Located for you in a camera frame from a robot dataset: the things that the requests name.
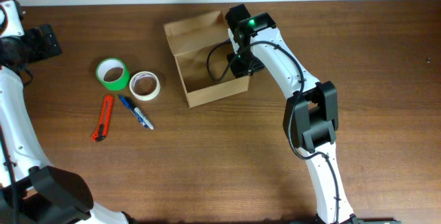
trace blue marker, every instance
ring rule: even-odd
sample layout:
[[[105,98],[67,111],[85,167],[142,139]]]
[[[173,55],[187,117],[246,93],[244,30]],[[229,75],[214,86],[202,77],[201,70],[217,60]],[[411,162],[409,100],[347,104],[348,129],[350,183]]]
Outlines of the blue marker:
[[[151,130],[154,129],[152,123],[150,123],[147,117],[145,117],[139,108],[135,106],[134,102],[130,98],[121,96],[120,94],[118,96],[123,102],[124,106],[130,110],[130,112],[138,119],[139,123],[143,125],[144,128],[150,128]]]

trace cardboard box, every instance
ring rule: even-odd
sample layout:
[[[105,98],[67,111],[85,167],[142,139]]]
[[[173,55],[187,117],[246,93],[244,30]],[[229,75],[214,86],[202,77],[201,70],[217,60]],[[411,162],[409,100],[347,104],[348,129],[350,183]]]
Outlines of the cardboard box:
[[[221,11],[164,25],[167,40],[178,66],[190,108],[248,90],[249,76],[236,79],[231,70],[221,83],[214,83],[207,72],[207,56],[218,43],[228,39],[228,25]],[[219,77],[228,65],[232,45],[218,48],[210,57],[210,70]]]

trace wire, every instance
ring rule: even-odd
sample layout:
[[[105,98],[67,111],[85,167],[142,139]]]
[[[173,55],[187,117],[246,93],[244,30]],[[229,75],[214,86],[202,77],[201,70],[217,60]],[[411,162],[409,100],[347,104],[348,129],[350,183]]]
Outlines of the wire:
[[[218,48],[218,47],[220,47],[220,46],[222,46],[222,45],[225,45],[225,44],[226,44],[226,41],[224,41],[223,43],[221,43],[221,44],[219,44],[218,46],[216,46],[216,47],[215,47],[215,48],[214,48],[214,49],[208,54],[208,58],[209,58],[209,56],[211,55],[211,53],[212,53],[216,48]],[[222,80],[222,78],[227,74],[227,71],[231,68],[231,66],[232,66],[232,64],[235,62],[235,60],[237,60],[237,58],[238,58],[238,57],[239,57],[244,51],[246,51],[246,50],[250,49],[252,46],[254,46],[254,45],[258,45],[258,44],[267,44],[267,45],[271,45],[271,46],[273,46],[274,49],[279,49],[281,52],[283,52],[285,55],[287,55],[287,56],[288,56],[288,57],[294,62],[294,65],[296,65],[297,71],[298,71],[298,73],[299,73],[299,75],[300,75],[300,80],[299,80],[299,82],[300,82],[300,89],[299,89],[298,92],[296,92],[297,95],[296,95],[296,98],[295,98],[294,101],[293,101],[293,106],[296,106],[296,104],[297,104],[297,102],[298,102],[298,100],[299,100],[300,96],[302,95],[303,90],[304,90],[304,88],[305,88],[305,76],[303,75],[302,68],[301,68],[300,64],[297,62],[297,60],[296,60],[296,59],[295,59],[295,58],[294,58],[289,52],[287,52],[285,49],[281,48],[278,44],[275,44],[275,43],[272,43],[272,42],[269,42],[269,41],[256,41],[256,42],[253,42],[253,43],[251,43],[251,44],[245,46],[243,49],[240,49],[240,50],[238,51],[238,53],[234,56],[234,58],[228,63],[227,68],[225,68],[224,73],[222,74],[222,76],[221,76],[219,79],[215,79],[214,77],[212,77],[211,72],[208,70],[208,73],[210,74],[211,78],[212,78],[214,81],[216,81],[216,82]],[[288,131],[288,141],[289,141],[289,146],[291,147],[291,149],[292,149],[292,151],[294,152],[294,154],[295,154],[299,159],[302,159],[302,160],[304,160],[304,161],[309,160],[309,159],[312,159],[312,158],[314,158],[315,156],[318,156],[318,155],[321,155],[321,156],[326,160],[326,163],[327,163],[327,165],[329,166],[329,170],[331,171],[332,178],[334,179],[334,185],[335,185],[335,187],[336,187],[336,196],[335,196],[335,200],[336,200],[336,222],[335,222],[335,224],[338,224],[338,213],[339,213],[339,209],[340,209],[340,207],[339,207],[340,194],[339,194],[339,192],[338,192],[338,182],[337,182],[337,176],[336,176],[336,173],[335,173],[335,171],[334,171],[334,168],[332,167],[331,161],[329,160],[329,156],[326,155],[325,153],[323,153],[323,152],[315,152],[315,153],[313,153],[312,155],[309,155],[309,156],[302,156],[301,154],[298,153],[297,149],[294,147],[294,144],[293,144],[293,142],[292,142],[292,137],[291,137],[291,125],[292,125],[292,119],[293,119],[293,116],[294,116],[294,110],[295,110],[295,107],[292,108],[291,115],[290,115],[289,122],[288,122],[288,127],[287,127],[288,130],[289,130],[289,131]]]
[[[252,74],[254,73],[254,66],[256,66],[255,64],[253,64],[253,62],[256,60],[257,58],[256,57],[254,57],[254,59],[251,61],[251,63],[249,64],[249,67],[248,67],[248,73],[249,72],[251,72],[252,71]]]
[[[29,75],[30,79],[23,83],[23,87],[26,87],[28,85],[30,85],[32,83],[32,80],[34,80],[34,75],[32,75],[31,71],[29,71],[29,69],[27,69],[25,66],[23,67],[23,70]]]
[[[5,157],[5,164],[9,172],[9,179],[11,181],[12,189],[12,207],[14,208],[14,224],[19,224],[20,216],[20,203],[19,203],[19,193],[17,190],[17,184],[15,182],[14,169],[12,168],[12,162],[9,157],[8,149],[6,147],[5,137],[3,136],[3,130],[0,127],[0,143],[3,156]]]
[[[226,41],[224,41],[224,42],[222,42],[222,43],[219,43],[218,45],[216,45],[211,51],[209,51],[209,53],[208,53],[208,56],[207,56],[207,71],[208,71],[208,75],[209,75],[209,77],[211,77],[212,78],[212,80],[213,81],[215,81],[215,82],[219,82],[219,81],[221,81],[224,77],[225,77],[225,75],[227,74],[227,72],[228,72],[228,69],[232,66],[232,62],[233,61],[235,61],[235,59],[234,58],[236,58],[236,57],[234,57],[233,59],[232,59],[232,61],[230,61],[230,63],[228,64],[228,66],[227,66],[227,69],[223,72],[223,74],[222,74],[222,76],[220,76],[220,78],[218,78],[218,79],[216,79],[215,77],[214,77],[214,75],[212,74],[212,71],[209,69],[209,58],[211,57],[211,55],[212,55],[212,53],[216,50],[216,49],[218,49],[218,48],[220,48],[221,46],[223,46],[223,45],[227,45],[227,44],[230,44],[231,43],[231,41],[228,39],[228,40],[226,40]]]

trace masking tape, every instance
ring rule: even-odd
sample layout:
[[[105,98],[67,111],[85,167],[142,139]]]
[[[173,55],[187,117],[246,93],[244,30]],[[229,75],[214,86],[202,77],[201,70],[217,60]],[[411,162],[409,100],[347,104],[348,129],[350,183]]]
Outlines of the masking tape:
[[[104,81],[105,74],[114,68],[123,68],[121,76],[115,81]],[[96,77],[108,90],[122,90],[129,82],[130,73],[121,60],[108,58],[103,60],[96,68]]]
[[[146,94],[146,95],[140,95],[140,94],[135,93],[134,88],[135,88],[136,82],[138,80],[146,78],[146,77],[153,78],[156,81],[156,87],[154,88],[153,92],[150,94]],[[132,79],[130,79],[129,88],[130,88],[130,92],[132,92],[132,94],[136,97],[136,99],[141,100],[141,101],[149,101],[149,100],[152,100],[153,98],[155,98],[159,94],[159,90],[161,89],[161,85],[159,84],[159,79],[155,74],[153,74],[151,72],[138,72],[132,77]]]

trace wooden table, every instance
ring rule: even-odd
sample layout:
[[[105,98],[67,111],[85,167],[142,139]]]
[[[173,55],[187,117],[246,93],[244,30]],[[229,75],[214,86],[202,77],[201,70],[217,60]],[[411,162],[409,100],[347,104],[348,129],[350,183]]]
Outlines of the wooden table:
[[[289,149],[285,100],[267,70],[252,77],[249,92],[192,109],[185,101],[163,24],[230,6],[24,8],[24,26],[50,23],[63,48],[61,56],[30,66],[34,82],[25,89],[51,162],[80,174],[96,201],[140,221],[313,216],[311,179]],[[439,221],[441,0],[247,7],[268,11],[301,63],[337,87],[338,164],[354,212]],[[110,93],[94,73],[106,57],[159,75],[159,96],[140,103],[155,131],[143,129],[116,99],[109,136],[91,141]]]

